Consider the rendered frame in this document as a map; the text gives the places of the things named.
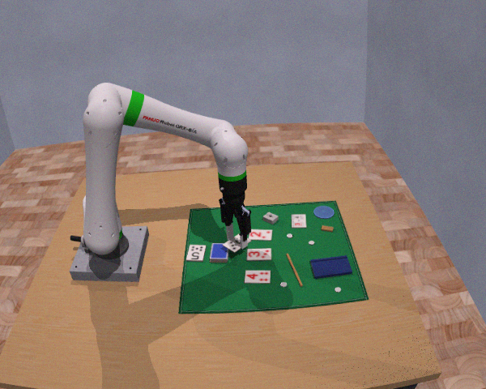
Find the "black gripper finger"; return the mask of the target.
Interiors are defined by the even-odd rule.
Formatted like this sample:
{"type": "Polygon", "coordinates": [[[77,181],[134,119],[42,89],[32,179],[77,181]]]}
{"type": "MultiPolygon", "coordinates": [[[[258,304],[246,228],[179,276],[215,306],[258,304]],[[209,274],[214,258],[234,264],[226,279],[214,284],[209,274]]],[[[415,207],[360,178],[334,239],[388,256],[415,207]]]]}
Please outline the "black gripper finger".
{"type": "Polygon", "coordinates": [[[237,210],[235,207],[232,207],[232,211],[234,216],[237,218],[237,223],[240,230],[240,238],[241,238],[241,248],[244,249],[248,246],[247,236],[251,233],[251,222],[250,222],[250,214],[251,210],[247,210],[242,205],[242,212],[237,214],[237,210]]]}
{"type": "Polygon", "coordinates": [[[233,219],[234,213],[230,212],[231,205],[230,204],[226,205],[223,198],[219,199],[219,202],[220,202],[221,220],[226,225],[227,239],[229,241],[230,239],[232,239],[234,237],[233,224],[232,224],[232,219],[233,219]]]}

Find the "blue playing card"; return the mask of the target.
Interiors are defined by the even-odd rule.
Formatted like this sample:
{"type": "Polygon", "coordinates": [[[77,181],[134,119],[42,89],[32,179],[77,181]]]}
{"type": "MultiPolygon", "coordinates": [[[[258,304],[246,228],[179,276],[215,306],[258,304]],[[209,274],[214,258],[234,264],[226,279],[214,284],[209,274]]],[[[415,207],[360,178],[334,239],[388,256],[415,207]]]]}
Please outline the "blue playing card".
{"type": "Polygon", "coordinates": [[[210,259],[228,259],[228,249],[223,243],[212,243],[210,259]]]}
{"type": "MultiPolygon", "coordinates": [[[[251,242],[250,239],[248,239],[248,244],[251,242]]],[[[240,235],[237,234],[235,237],[230,239],[229,241],[225,242],[222,246],[226,247],[227,249],[231,250],[232,252],[236,253],[238,250],[241,249],[241,239],[240,235]]]]}

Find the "green card cloth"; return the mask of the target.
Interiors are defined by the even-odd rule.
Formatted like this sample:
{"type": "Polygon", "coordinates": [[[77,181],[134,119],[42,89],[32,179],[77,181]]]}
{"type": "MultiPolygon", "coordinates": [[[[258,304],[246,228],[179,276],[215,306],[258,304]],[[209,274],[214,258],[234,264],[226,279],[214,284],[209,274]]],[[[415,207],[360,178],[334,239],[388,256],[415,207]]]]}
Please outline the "green card cloth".
{"type": "Polygon", "coordinates": [[[350,242],[349,236],[347,234],[347,230],[345,228],[343,218],[340,214],[338,205],[335,201],[322,201],[322,202],[309,202],[309,203],[283,203],[283,204],[269,204],[269,205],[254,205],[254,206],[245,206],[245,207],[270,207],[270,206],[284,206],[284,205],[297,205],[297,204],[311,204],[311,203],[334,203],[336,210],[339,215],[339,219],[341,222],[341,225],[343,226],[343,231],[345,233],[345,236],[347,238],[347,243],[349,245],[350,251],[352,253],[352,258],[354,261],[354,264],[356,266],[357,274],[360,279],[361,287],[364,292],[364,297],[362,298],[355,298],[355,299],[349,299],[349,300],[342,300],[342,301],[330,301],[330,302],[323,302],[323,303],[316,303],[316,304],[308,304],[308,305],[299,305],[299,306],[282,306],[282,307],[271,307],[271,308],[259,308],[259,309],[244,309],[244,310],[182,310],[183,307],[183,297],[184,297],[184,289],[185,289],[185,273],[186,273],[186,257],[188,254],[188,249],[189,249],[189,241],[190,241],[190,228],[191,228],[191,221],[192,221],[192,214],[193,211],[196,210],[211,210],[211,209],[220,209],[220,207],[210,207],[210,208],[195,208],[195,209],[190,209],[190,218],[189,218],[189,223],[188,223],[188,230],[187,230],[187,237],[186,237],[186,244],[185,244],[185,257],[184,257],[184,265],[183,265],[183,272],[182,272],[182,280],[181,280],[181,296],[180,296],[180,304],[179,304],[179,312],[178,314],[208,314],[208,313],[234,313],[234,312],[251,312],[251,311],[264,311],[264,310],[286,310],[286,309],[295,309],[295,308],[303,308],[303,307],[311,307],[311,306],[325,306],[325,305],[332,305],[332,304],[339,304],[339,303],[345,303],[345,302],[352,302],[352,301],[363,301],[363,300],[368,300],[368,294],[365,289],[365,284],[362,279],[362,276],[360,274],[360,269],[358,266],[358,263],[356,261],[356,256],[354,254],[354,251],[352,249],[352,244],[350,242]]]}
{"type": "Polygon", "coordinates": [[[193,211],[190,245],[206,245],[203,262],[187,261],[182,310],[244,310],[299,306],[365,297],[352,253],[334,203],[311,203],[270,207],[245,207],[251,210],[251,229],[272,230],[271,241],[252,240],[247,247],[228,252],[226,263],[210,263],[211,244],[227,241],[226,225],[220,209],[193,211]],[[320,219],[316,207],[327,206],[335,214],[320,219]],[[268,212],[279,219],[263,220],[268,212]],[[306,228],[292,229],[292,214],[305,214],[306,228]],[[322,226],[334,227],[333,232],[322,226]],[[292,234],[291,238],[287,235],[292,234]],[[310,245],[309,241],[314,244],[310,245]],[[271,261],[246,261],[247,249],[271,248],[271,261]],[[297,271],[300,286],[286,254],[297,271]],[[311,259],[346,255],[352,274],[314,279],[311,259]],[[269,284],[245,284],[245,270],[271,271],[269,284]],[[287,283],[281,287],[282,282],[287,283]],[[341,288],[337,293],[335,288],[341,288]]]}

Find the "blue round coaster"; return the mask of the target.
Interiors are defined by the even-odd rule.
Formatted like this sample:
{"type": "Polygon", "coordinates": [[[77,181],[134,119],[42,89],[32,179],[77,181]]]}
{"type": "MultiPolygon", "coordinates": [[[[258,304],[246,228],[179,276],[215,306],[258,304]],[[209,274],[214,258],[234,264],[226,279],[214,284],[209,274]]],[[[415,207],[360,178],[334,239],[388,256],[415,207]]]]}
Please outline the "blue round coaster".
{"type": "Polygon", "coordinates": [[[330,207],[320,206],[314,209],[313,214],[320,219],[329,219],[335,214],[335,212],[330,207]]]}

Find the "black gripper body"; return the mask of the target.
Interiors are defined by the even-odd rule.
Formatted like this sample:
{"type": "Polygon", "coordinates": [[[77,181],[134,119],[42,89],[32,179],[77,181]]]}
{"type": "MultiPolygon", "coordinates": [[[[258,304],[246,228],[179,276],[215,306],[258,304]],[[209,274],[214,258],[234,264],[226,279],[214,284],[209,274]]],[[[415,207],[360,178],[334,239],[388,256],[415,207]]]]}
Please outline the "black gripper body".
{"type": "Polygon", "coordinates": [[[238,195],[223,194],[223,200],[224,202],[227,202],[226,205],[230,203],[235,203],[235,204],[230,204],[231,205],[230,212],[233,212],[232,207],[235,207],[237,210],[237,214],[240,214],[242,212],[242,205],[243,207],[245,207],[244,205],[245,192],[238,195]]]}

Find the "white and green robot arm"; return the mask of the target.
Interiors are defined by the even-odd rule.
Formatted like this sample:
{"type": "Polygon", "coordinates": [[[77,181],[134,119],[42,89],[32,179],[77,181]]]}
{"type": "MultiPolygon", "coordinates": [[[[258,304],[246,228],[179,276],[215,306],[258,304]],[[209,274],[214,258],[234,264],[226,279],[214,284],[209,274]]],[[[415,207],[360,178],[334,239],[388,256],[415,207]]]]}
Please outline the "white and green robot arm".
{"type": "Polygon", "coordinates": [[[89,93],[83,115],[86,156],[83,236],[70,236],[71,241],[86,244],[86,253],[116,259],[129,248],[115,195],[123,125],[177,135],[209,147],[214,150],[220,191],[225,195],[246,191],[248,147],[232,124],[178,109],[116,84],[98,84],[89,93]]]}

